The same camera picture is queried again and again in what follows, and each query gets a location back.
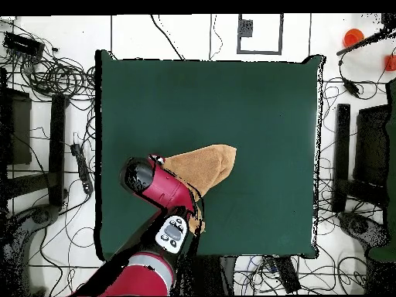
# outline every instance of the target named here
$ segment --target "control panel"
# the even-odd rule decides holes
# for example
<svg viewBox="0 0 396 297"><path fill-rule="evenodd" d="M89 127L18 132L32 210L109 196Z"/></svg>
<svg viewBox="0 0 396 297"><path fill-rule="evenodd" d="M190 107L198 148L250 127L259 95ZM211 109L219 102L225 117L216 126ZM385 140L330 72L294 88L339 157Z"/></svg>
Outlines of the control panel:
<svg viewBox="0 0 396 297"><path fill-rule="evenodd" d="M187 223L182 217L171 216L166 219L155 236L157 244L172 254L177 254L187 235Z"/></svg>

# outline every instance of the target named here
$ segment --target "white tile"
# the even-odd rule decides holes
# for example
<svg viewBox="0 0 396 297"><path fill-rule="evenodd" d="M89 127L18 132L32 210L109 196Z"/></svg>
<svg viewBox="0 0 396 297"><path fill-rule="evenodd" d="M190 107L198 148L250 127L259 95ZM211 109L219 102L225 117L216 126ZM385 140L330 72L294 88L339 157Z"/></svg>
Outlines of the white tile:
<svg viewBox="0 0 396 297"><path fill-rule="evenodd" d="M153 18L187 60L208 58L210 15L154 15ZM150 15L113 16L113 54L118 59L179 59Z"/></svg>

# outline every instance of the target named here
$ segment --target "black border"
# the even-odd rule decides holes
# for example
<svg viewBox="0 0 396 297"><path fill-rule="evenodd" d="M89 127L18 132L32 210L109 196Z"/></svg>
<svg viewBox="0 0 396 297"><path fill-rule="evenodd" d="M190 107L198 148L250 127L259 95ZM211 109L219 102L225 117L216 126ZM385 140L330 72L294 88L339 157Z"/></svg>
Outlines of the black border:
<svg viewBox="0 0 396 297"><path fill-rule="evenodd" d="M95 155L99 160L95 161L95 227L94 227L94 244L96 255L101 261L106 261L103 256L101 244L101 228L102 228L102 111L101 111L101 98L102 98L102 51L95 51Z"/></svg>

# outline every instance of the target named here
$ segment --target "towel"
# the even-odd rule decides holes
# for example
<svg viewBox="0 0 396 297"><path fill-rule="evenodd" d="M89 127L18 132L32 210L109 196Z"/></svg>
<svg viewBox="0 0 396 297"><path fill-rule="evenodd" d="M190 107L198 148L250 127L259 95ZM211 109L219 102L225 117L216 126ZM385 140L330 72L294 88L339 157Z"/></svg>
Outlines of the towel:
<svg viewBox="0 0 396 297"><path fill-rule="evenodd" d="M164 169L176 174L177 179L183 182L194 195L197 202L210 188L226 179L234 167L237 149L229 145L210 145L192 152L166 157ZM195 234L202 220L198 208L197 215L189 220L189 230ZM205 231L205 222L202 222L201 232Z"/></svg>

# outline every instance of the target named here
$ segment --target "plug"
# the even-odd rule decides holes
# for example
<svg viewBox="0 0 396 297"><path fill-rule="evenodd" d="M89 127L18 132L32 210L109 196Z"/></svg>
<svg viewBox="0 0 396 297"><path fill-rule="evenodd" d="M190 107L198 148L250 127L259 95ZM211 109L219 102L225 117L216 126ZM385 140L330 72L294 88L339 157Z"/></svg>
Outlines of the plug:
<svg viewBox="0 0 396 297"><path fill-rule="evenodd" d="M356 86L356 84L352 81L349 81L345 78L343 78L343 86L346 88L346 90L355 96L356 98L359 97L359 88Z"/></svg>

